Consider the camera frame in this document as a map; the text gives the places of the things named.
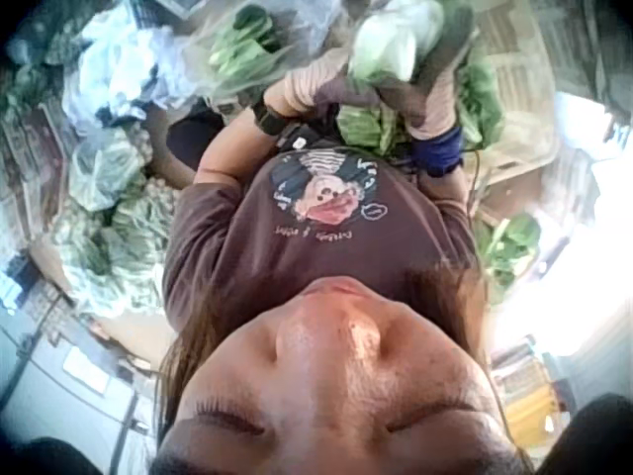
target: closed eye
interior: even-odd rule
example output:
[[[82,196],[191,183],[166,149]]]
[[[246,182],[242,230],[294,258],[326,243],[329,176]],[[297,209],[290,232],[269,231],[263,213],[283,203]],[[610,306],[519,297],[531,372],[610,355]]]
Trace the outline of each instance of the closed eye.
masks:
[[[470,404],[460,401],[446,401],[428,404],[406,413],[403,417],[397,418],[394,422],[387,424],[386,429],[391,433],[399,430],[405,430],[415,426],[416,424],[422,423],[425,419],[430,418],[431,416],[437,416],[438,414],[446,413],[448,411],[478,412],[478,410]]]
[[[217,402],[198,403],[194,419],[205,425],[227,428],[240,433],[261,435],[264,429],[251,423],[234,409],[224,409]]]

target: blue wristband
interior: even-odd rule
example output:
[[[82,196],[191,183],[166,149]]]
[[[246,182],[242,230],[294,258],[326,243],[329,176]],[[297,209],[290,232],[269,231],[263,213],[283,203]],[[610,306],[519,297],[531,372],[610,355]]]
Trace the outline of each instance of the blue wristband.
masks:
[[[458,126],[428,141],[413,140],[411,158],[430,176],[444,176],[462,164],[462,140],[462,128]]]

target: brown t-shirt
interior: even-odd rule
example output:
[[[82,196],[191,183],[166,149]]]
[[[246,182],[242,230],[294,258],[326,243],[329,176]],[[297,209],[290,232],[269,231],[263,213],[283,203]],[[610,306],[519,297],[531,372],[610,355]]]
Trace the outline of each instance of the brown t-shirt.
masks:
[[[292,151],[262,167],[243,197],[224,184],[183,191],[165,265],[166,313],[180,331],[201,289],[252,293],[263,275],[271,285],[260,291],[284,298],[347,275],[400,300],[406,272],[443,260],[476,262],[463,204],[432,201],[358,150]]]

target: gloved hand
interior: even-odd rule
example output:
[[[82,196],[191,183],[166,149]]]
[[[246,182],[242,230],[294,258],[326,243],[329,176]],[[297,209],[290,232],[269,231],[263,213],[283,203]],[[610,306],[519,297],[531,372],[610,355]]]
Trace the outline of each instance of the gloved hand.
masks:
[[[455,127],[455,70],[475,37],[473,10],[460,7],[447,19],[444,34],[426,57],[414,83],[385,78],[376,86],[383,102],[405,118],[407,130],[415,139],[427,141]]]
[[[317,106],[344,104],[356,107],[380,105],[370,86],[347,77],[349,52],[334,48],[306,67],[289,71],[266,92],[269,105],[284,115],[301,115]]]

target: black wristwatch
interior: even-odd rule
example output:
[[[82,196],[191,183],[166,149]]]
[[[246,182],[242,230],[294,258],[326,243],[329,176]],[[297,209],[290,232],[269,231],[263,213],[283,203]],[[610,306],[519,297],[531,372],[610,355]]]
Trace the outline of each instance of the black wristwatch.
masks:
[[[276,137],[284,132],[284,129],[292,122],[292,119],[284,117],[277,111],[271,109],[264,102],[264,95],[252,106],[255,113],[255,124],[267,136]]]

